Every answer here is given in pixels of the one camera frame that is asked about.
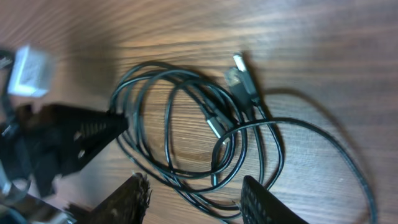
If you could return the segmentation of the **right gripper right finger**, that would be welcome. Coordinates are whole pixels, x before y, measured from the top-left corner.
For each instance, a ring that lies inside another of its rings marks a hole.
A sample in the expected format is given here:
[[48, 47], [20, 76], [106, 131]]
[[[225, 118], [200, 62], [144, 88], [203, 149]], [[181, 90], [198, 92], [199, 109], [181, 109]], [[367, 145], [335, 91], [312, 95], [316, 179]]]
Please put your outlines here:
[[308, 224], [250, 175], [243, 179], [239, 210], [244, 224]]

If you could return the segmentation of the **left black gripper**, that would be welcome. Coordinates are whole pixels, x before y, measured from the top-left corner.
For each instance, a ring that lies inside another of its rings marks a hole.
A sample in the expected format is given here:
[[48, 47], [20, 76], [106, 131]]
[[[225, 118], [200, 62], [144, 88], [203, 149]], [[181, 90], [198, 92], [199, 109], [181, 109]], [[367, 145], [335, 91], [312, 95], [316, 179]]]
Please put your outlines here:
[[8, 111], [1, 123], [1, 193], [23, 198], [35, 181], [41, 197], [53, 195], [56, 176], [82, 170], [127, 128], [123, 114], [109, 111], [67, 105]]

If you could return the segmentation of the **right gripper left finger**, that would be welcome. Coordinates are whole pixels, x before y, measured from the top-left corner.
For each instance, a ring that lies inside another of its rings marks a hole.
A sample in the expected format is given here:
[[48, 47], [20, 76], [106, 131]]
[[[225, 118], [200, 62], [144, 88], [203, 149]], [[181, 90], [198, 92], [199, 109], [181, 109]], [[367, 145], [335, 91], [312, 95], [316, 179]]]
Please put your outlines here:
[[147, 176], [135, 173], [77, 223], [142, 224], [151, 193]]

